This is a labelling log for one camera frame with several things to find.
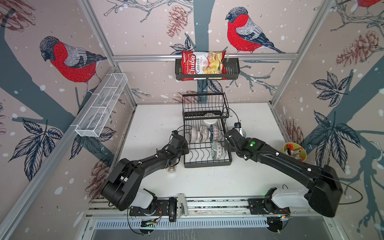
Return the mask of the grey green patterned bowl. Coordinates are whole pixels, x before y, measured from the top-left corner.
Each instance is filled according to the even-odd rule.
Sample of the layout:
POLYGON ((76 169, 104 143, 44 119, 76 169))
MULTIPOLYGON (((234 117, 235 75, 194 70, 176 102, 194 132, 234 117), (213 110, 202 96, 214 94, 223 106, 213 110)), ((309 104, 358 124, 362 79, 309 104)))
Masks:
POLYGON ((223 146, 221 145, 220 142, 213 141, 211 143, 211 153, 214 161, 220 160, 223 155, 223 152, 224 152, 223 146))

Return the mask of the light green inside bowl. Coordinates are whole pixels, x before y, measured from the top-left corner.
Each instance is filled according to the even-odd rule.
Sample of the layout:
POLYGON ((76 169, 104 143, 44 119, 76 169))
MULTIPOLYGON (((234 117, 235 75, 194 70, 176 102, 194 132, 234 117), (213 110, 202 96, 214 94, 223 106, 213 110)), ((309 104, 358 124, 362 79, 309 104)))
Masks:
POLYGON ((239 130, 239 133, 241 134, 242 137, 244 137, 244 138, 247 137, 247 134, 243 128, 239 128, 238 130, 239 130))

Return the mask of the blue patterned bowl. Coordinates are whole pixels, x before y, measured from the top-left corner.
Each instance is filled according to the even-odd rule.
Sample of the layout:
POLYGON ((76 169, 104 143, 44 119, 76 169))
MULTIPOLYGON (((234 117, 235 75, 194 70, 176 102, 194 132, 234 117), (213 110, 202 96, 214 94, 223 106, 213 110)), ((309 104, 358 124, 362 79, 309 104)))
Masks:
POLYGON ((216 125, 210 125, 210 142, 216 141, 220 136, 220 130, 216 125))

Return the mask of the white brown patterned bowl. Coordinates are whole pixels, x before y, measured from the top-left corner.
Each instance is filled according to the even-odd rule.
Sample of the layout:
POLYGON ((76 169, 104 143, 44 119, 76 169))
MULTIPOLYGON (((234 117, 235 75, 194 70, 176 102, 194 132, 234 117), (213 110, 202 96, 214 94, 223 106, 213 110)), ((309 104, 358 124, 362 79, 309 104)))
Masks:
POLYGON ((204 143, 210 137, 210 130, 205 125, 200 126, 200 142, 204 143))

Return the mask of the white ceramic bowl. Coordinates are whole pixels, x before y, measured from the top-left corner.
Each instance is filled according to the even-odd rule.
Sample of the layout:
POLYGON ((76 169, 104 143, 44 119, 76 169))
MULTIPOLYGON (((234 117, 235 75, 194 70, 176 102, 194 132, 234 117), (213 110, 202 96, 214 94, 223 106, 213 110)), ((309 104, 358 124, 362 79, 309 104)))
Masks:
POLYGON ((205 114, 203 118, 203 125, 207 128, 211 125, 216 125, 218 122, 218 116, 212 113, 205 114))

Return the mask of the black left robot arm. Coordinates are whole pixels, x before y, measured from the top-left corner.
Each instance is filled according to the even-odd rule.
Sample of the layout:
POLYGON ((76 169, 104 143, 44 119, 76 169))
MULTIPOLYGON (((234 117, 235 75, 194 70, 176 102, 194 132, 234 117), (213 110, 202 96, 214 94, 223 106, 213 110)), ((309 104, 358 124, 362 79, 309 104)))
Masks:
POLYGON ((158 170, 176 166, 181 156, 188 153, 185 137, 175 134, 167 145, 150 157, 137 161, 121 159, 100 187, 100 194, 120 211, 138 207, 152 213, 157 197, 149 190, 140 189, 142 180, 158 170))

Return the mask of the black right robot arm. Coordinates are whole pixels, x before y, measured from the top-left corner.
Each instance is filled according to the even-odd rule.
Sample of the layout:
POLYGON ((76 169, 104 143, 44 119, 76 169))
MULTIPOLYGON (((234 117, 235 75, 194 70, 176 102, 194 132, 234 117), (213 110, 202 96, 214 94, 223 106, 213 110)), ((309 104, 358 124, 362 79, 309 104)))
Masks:
POLYGON ((229 130, 224 138, 238 157, 270 166, 306 187, 304 199, 314 211, 329 218, 336 215, 343 188, 334 168, 296 160, 259 139, 243 137, 236 129, 229 130))

